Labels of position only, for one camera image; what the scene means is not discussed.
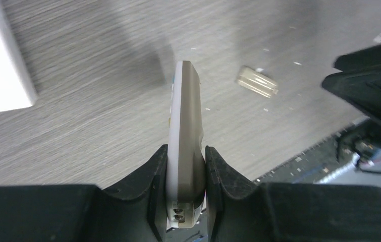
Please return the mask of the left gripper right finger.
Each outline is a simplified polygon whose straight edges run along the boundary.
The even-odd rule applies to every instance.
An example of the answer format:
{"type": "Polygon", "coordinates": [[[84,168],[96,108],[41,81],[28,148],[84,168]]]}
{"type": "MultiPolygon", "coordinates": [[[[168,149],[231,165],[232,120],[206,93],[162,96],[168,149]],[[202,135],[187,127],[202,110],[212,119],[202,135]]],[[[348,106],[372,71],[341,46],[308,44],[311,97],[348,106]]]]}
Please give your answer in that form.
{"type": "Polygon", "coordinates": [[[381,241],[381,188],[255,184],[206,146],[210,241],[381,241]]]}

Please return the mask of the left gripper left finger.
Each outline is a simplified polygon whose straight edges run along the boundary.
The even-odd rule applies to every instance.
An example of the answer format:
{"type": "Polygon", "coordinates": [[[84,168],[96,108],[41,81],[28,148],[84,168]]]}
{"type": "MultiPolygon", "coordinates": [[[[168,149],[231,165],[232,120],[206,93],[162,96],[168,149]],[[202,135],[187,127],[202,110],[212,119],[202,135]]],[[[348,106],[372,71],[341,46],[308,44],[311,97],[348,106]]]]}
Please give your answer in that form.
{"type": "Polygon", "coordinates": [[[108,188],[0,187],[0,241],[163,241],[167,145],[108,188]]]}

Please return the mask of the white beige remote control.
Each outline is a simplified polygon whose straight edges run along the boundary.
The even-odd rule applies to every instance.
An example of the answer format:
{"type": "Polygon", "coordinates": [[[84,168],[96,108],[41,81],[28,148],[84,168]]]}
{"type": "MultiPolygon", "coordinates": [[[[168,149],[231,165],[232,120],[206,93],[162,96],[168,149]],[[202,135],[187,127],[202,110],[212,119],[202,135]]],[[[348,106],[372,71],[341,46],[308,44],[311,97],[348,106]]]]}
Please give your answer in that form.
{"type": "Polygon", "coordinates": [[[190,61],[179,61],[172,83],[166,172],[166,208],[173,228],[192,228],[204,204],[201,113],[199,75],[190,61]]]}

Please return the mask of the beige battery cover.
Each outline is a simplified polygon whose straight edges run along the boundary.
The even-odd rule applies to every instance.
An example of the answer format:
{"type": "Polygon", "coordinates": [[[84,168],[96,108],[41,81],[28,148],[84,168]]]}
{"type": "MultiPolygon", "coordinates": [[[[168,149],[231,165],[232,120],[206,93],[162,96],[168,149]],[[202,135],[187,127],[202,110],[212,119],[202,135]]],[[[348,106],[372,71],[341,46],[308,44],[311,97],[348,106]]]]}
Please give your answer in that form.
{"type": "Polygon", "coordinates": [[[238,85],[267,98],[278,93],[277,82],[248,66],[240,68],[236,82],[238,85]]]}

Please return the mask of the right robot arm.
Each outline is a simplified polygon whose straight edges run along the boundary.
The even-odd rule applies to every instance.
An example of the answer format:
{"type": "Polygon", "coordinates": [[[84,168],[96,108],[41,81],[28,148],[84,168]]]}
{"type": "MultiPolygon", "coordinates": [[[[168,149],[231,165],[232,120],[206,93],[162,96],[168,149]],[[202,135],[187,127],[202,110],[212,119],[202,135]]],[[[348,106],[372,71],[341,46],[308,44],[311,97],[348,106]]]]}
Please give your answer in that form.
{"type": "Polygon", "coordinates": [[[333,67],[338,72],[326,76],[321,87],[368,117],[339,140],[337,158],[349,149],[368,159],[369,146],[381,149],[381,44],[340,55],[333,67]]]}

